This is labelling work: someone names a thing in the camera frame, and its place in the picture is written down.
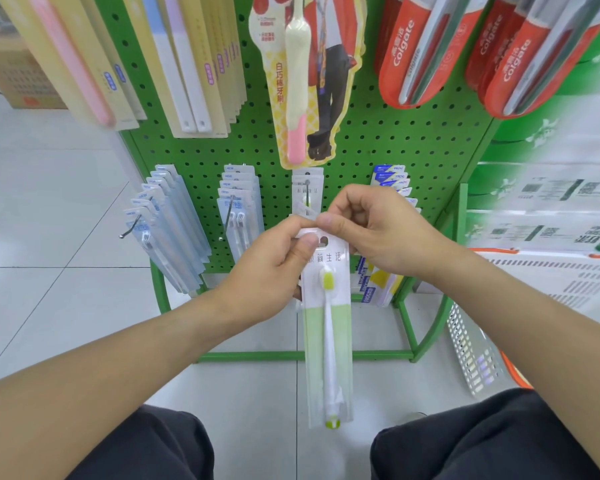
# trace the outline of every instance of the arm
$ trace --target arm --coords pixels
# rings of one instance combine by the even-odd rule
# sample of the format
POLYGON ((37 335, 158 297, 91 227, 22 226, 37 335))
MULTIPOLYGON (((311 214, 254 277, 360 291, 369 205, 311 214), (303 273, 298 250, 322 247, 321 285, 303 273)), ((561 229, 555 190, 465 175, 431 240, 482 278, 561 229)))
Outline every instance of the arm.
POLYGON ((600 468, 600 324, 442 236, 394 190, 348 185, 316 222, 381 269, 453 298, 600 468))
POLYGON ((225 339, 279 313, 317 246, 290 217, 215 290, 0 380, 0 479, 64 479, 160 387, 225 339))

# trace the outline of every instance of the right hand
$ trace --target right hand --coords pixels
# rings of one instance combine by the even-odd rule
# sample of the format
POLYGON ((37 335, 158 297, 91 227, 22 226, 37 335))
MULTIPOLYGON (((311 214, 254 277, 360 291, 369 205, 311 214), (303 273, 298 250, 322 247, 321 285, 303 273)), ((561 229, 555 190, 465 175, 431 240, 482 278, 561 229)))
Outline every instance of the right hand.
POLYGON ((315 222, 380 269, 430 283, 450 258, 464 251, 387 187, 347 185, 315 222))

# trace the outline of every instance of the pink toothbrush handle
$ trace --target pink toothbrush handle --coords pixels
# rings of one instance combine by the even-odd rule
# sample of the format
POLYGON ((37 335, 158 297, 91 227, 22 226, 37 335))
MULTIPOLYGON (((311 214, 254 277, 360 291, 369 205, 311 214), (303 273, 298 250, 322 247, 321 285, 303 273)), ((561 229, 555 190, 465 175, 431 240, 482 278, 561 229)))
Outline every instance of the pink toothbrush handle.
POLYGON ((98 122, 109 128, 115 126, 116 117, 69 37, 56 7, 49 0, 29 1, 98 122))
POLYGON ((291 165, 300 165, 306 154, 306 114, 298 121, 298 128, 287 132, 287 158, 291 165))

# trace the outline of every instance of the green pegboard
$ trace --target green pegboard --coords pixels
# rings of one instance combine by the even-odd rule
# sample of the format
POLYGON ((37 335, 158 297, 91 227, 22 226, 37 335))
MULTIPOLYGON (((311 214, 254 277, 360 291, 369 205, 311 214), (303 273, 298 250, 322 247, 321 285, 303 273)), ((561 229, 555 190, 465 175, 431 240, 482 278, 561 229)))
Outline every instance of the green pegboard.
MULTIPOLYGON (((233 266, 228 246, 218 238, 222 222, 216 198, 225 164, 256 167, 262 186, 266 227, 290 213, 290 174, 280 167, 271 108, 261 57, 248 33, 252 0, 235 0, 248 102, 226 139, 176 139, 171 135, 151 76, 144 62, 122 0, 96 0, 148 120, 125 132, 141 171, 174 163, 189 192, 213 249, 209 273, 227 273, 233 266)), ((367 0, 368 16, 363 66, 355 76, 347 115, 336 136, 338 154, 325 167, 324 206, 344 185, 368 184, 376 164, 405 164, 412 196, 422 215, 434 223, 448 204, 465 169, 479 159, 477 149, 492 118, 476 94, 464 84, 468 51, 445 87, 429 103, 400 111, 384 103, 377 88, 373 60, 384 0, 367 0)))

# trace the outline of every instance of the green toothbrush bristles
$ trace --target green toothbrush bristles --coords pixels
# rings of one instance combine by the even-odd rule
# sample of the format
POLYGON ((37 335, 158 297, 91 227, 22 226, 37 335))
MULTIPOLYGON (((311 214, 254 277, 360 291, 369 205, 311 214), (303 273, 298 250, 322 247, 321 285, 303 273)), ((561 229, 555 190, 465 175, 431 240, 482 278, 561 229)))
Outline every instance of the green toothbrush bristles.
POLYGON ((333 273, 325 271, 322 276, 322 287, 327 291, 332 291, 335 288, 335 280, 333 279, 333 273))

